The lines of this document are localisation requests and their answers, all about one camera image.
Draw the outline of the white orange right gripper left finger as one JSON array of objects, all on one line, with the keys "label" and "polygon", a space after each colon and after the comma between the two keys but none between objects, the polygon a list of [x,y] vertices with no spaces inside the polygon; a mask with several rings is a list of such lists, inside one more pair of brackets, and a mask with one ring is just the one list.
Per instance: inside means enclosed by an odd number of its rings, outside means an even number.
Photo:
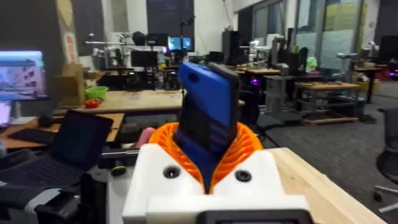
[{"label": "white orange right gripper left finger", "polygon": [[139,150],[123,218],[195,218],[195,200],[204,193],[197,166],[174,142],[177,123],[154,131]]}]

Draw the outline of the white orange right gripper right finger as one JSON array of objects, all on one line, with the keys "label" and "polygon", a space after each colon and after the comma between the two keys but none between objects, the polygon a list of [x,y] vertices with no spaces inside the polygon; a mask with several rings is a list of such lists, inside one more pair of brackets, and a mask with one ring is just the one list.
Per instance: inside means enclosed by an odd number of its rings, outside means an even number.
[{"label": "white orange right gripper right finger", "polygon": [[238,123],[237,134],[221,157],[212,175],[210,193],[253,195],[263,190],[283,192],[275,159],[245,124]]}]

